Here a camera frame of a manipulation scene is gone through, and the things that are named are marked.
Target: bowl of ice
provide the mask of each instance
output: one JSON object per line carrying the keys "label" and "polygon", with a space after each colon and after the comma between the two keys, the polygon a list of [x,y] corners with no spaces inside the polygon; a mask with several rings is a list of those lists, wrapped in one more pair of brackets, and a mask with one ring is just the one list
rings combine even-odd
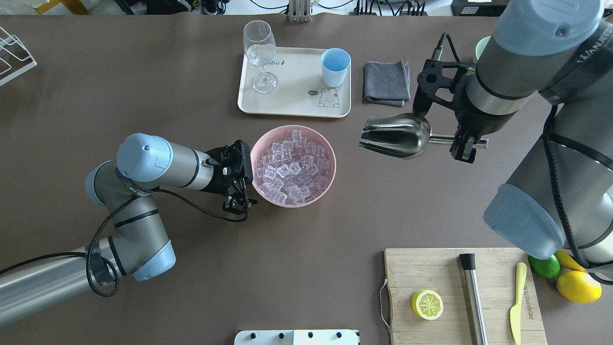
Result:
{"label": "bowl of ice", "polygon": [[251,149],[253,187],[281,207],[302,207],[320,199],[337,169],[332,146],[309,127],[288,125],[264,134]]}

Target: white wire basket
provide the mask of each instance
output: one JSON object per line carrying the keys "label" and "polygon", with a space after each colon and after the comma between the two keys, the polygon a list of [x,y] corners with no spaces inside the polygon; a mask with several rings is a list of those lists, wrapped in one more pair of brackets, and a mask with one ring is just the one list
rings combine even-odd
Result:
{"label": "white wire basket", "polygon": [[0,26],[0,86],[34,66],[36,61],[21,40]]}

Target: cartoon bunny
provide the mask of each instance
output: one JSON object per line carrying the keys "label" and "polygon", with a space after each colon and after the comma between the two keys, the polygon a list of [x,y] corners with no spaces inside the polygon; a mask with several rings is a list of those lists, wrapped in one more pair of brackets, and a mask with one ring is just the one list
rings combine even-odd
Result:
{"label": "cartoon bunny", "polygon": [[324,87],[321,89],[318,107],[338,108],[340,107],[337,89]]}

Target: black box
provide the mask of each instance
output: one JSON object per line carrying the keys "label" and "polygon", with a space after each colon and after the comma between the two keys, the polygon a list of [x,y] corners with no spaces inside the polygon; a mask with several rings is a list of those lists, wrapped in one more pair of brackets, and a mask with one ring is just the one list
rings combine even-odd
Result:
{"label": "black box", "polygon": [[456,16],[499,17],[510,0],[492,0],[491,2],[470,2],[453,0],[451,10]]}

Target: wine glass stem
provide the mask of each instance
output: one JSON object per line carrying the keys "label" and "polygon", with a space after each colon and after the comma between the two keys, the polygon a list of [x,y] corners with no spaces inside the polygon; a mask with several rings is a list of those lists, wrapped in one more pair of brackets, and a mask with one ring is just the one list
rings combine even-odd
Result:
{"label": "wine glass stem", "polygon": [[266,65],[262,66],[262,73],[264,73],[264,75],[262,76],[262,80],[263,81],[268,81],[268,75],[266,74]]}

